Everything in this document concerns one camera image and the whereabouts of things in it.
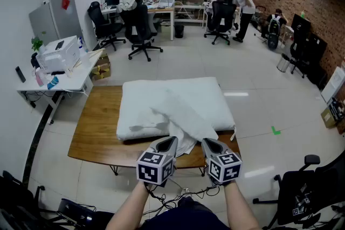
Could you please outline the person's navy shirt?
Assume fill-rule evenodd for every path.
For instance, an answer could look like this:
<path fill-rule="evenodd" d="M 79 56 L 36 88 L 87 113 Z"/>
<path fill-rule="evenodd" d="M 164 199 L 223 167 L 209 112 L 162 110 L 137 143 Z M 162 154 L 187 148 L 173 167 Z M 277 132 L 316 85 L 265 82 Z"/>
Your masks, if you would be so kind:
<path fill-rule="evenodd" d="M 206 206 L 185 197 L 175 208 L 146 220 L 138 230 L 229 230 Z"/>

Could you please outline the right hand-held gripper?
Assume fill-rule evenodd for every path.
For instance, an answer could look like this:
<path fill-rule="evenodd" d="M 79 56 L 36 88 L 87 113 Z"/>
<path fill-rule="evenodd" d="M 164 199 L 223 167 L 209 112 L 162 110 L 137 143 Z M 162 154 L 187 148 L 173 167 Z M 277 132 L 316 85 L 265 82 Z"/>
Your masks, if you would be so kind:
<path fill-rule="evenodd" d="M 238 153 L 233 152 L 227 144 L 211 138 L 204 138 L 201 145 L 206 172 L 213 185 L 227 185 L 239 177 L 243 161 Z"/>

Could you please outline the white panel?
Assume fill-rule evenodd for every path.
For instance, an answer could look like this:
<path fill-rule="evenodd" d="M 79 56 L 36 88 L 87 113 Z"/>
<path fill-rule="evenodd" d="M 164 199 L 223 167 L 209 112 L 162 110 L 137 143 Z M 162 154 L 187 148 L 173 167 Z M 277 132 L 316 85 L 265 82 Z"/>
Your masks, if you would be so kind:
<path fill-rule="evenodd" d="M 337 67 L 321 92 L 321 96 L 326 104 L 331 102 L 332 98 L 335 97 L 344 82 L 345 70 L 342 67 Z"/>

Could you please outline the white pillowcase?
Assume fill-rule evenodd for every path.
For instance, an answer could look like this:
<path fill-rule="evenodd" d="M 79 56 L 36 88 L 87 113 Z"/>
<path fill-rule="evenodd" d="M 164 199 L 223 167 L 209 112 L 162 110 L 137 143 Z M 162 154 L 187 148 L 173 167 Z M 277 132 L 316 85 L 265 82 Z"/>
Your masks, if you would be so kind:
<path fill-rule="evenodd" d="M 170 136 L 178 139 L 176 157 L 190 154 L 196 143 L 204 138 L 218 139 L 211 123 L 203 119 L 180 95 L 165 90 L 163 99 L 150 106 L 153 114 L 167 122 Z"/>

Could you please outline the black remote control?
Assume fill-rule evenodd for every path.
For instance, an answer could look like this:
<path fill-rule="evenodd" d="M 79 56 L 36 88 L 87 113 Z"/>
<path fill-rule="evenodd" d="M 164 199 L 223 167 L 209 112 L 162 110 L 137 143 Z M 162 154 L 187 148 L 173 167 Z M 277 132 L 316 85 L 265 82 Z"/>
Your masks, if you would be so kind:
<path fill-rule="evenodd" d="M 21 82 L 22 82 L 22 83 L 25 83 L 25 82 L 26 82 L 26 78 L 25 78 L 24 74 L 22 73 L 21 69 L 19 68 L 19 66 L 17 66 L 17 67 L 15 68 L 15 71 L 16 71 L 16 73 L 17 73 L 19 79 L 21 80 Z"/>

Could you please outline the black cabinet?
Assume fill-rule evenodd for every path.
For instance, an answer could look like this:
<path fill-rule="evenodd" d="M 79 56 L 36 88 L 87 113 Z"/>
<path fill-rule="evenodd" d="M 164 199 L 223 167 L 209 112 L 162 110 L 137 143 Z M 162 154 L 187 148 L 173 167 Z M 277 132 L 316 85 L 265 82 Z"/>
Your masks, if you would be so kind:
<path fill-rule="evenodd" d="M 309 66 L 307 68 L 307 77 L 317 87 L 322 88 L 327 78 L 326 71 L 321 67 L 320 61 L 326 50 L 327 43 L 311 33 L 309 36 L 308 55 Z"/>

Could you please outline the black office chair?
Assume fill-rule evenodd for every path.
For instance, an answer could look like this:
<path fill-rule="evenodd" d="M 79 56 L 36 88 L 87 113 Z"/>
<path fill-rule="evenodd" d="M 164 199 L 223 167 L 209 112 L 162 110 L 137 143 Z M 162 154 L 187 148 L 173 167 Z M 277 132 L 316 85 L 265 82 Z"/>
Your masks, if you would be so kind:
<path fill-rule="evenodd" d="M 315 170 L 319 165 L 318 155 L 307 155 L 304 166 L 298 171 L 288 171 L 283 176 L 275 175 L 279 184 L 277 200 L 254 198 L 253 204 L 276 204 L 277 211 L 263 230 L 277 229 L 294 223 L 303 230 L 332 229 L 340 218 L 345 218 L 345 150 L 333 161 Z"/>
<path fill-rule="evenodd" d="M 213 45 L 218 38 L 223 39 L 229 45 L 229 34 L 233 26 L 236 8 L 235 4 L 213 1 L 212 14 L 208 15 L 204 38 L 214 36 Z"/>
<path fill-rule="evenodd" d="M 310 65 L 309 57 L 306 52 L 306 42 L 306 34 L 295 29 L 293 34 L 293 43 L 290 46 L 290 63 L 293 65 L 291 74 L 298 69 L 301 72 L 303 79 L 306 75 L 306 68 Z"/>
<path fill-rule="evenodd" d="M 0 176 L 0 230 L 50 230 L 40 216 L 38 199 L 44 186 L 35 194 L 24 184 L 3 171 Z"/>
<path fill-rule="evenodd" d="M 156 47 L 151 44 L 153 33 L 149 25 L 149 15 L 146 5 L 138 4 L 134 10 L 122 11 L 120 16 L 125 26 L 125 37 L 132 44 L 132 52 L 128 55 L 129 60 L 132 60 L 133 55 L 138 52 L 143 52 L 147 61 L 150 62 L 151 59 L 147 53 L 147 49 L 163 52 L 161 47 Z"/>
<path fill-rule="evenodd" d="M 94 32 L 99 48 L 105 48 L 106 46 L 111 45 L 114 51 L 116 51 L 114 43 L 126 43 L 125 39 L 119 39 L 116 37 L 116 34 L 122 30 L 123 24 L 111 23 L 106 20 L 101 12 L 99 2 L 92 2 L 87 9 L 87 13 L 94 24 Z"/>

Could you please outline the white garment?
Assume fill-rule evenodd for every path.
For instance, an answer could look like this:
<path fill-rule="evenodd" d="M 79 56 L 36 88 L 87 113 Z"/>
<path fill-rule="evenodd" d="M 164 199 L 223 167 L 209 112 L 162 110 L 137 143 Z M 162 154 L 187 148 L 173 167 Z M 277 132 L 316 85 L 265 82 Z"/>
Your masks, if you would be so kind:
<path fill-rule="evenodd" d="M 123 11 L 132 11 L 136 7 L 143 3 L 143 0 L 119 0 L 119 4 L 116 6 L 117 13 Z"/>

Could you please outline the black printed box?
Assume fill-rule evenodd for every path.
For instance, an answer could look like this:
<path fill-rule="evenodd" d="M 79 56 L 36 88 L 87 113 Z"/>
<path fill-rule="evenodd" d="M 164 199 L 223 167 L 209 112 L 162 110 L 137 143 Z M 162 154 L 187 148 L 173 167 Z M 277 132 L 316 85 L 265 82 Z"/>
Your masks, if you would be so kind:
<path fill-rule="evenodd" d="M 345 103 L 334 97 L 328 105 L 328 109 L 336 122 L 341 121 L 345 117 Z"/>

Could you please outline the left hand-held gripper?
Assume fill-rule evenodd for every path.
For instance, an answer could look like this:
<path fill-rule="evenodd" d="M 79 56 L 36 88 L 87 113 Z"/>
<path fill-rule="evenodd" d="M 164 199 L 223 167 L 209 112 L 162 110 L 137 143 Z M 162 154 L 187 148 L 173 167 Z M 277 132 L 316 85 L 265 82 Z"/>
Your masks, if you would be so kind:
<path fill-rule="evenodd" d="M 176 163 L 178 138 L 167 136 L 153 141 L 136 161 L 137 179 L 164 186 L 173 175 Z"/>

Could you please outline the black equipment case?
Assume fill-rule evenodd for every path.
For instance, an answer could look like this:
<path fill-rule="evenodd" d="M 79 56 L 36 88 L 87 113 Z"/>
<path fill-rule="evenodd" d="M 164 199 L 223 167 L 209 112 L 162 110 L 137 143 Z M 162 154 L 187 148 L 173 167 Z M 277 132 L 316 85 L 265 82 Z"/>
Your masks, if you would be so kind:
<path fill-rule="evenodd" d="M 57 214 L 71 222 L 77 230 L 105 230 L 113 213 L 96 211 L 94 206 L 77 204 L 68 199 L 62 199 Z"/>

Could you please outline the wood top white desk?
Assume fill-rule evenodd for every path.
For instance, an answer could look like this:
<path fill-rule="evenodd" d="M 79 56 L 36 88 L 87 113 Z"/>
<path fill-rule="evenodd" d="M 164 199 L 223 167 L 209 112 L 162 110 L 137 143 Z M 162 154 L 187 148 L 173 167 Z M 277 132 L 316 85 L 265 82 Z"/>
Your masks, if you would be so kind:
<path fill-rule="evenodd" d="M 174 11 L 175 8 L 161 8 L 161 9 L 148 9 L 148 14 L 169 14 L 170 15 L 170 40 L 174 40 Z M 115 9 L 106 8 L 101 11 L 103 15 L 107 15 L 109 13 L 116 13 Z"/>

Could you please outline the white pillow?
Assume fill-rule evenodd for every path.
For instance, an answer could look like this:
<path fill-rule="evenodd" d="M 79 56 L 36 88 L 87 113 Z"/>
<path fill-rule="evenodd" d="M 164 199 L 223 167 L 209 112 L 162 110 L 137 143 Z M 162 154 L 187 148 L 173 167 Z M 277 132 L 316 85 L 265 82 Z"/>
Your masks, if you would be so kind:
<path fill-rule="evenodd" d="M 123 141 L 167 135 L 173 116 L 177 125 L 193 118 L 214 131 L 236 128 L 215 77 L 137 80 L 122 86 L 116 135 Z"/>

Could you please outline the person's left forearm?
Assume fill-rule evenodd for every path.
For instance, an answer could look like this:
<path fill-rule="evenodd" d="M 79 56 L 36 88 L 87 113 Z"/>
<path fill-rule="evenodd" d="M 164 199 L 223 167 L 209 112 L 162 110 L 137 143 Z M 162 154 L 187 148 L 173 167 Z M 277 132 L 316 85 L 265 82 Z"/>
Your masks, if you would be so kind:
<path fill-rule="evenodd" d="M 144 182 L 138 182 L 132 193 L 113 215 L 106 230 L 136 230 L 141 222 L 149 192 Z"/>

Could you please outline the blue face mask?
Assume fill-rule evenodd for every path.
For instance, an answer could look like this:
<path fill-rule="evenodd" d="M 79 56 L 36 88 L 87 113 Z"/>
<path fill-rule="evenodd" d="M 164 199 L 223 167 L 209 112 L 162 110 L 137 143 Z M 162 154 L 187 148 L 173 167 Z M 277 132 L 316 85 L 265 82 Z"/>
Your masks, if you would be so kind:
<path fill-rule="evenodd" d="M 51 81 L 48 82 L 47 88 L 48 90 L 51 90 L 53 87 L 56 87 L 59 83 L 58 77 L 55 75 Z"/>

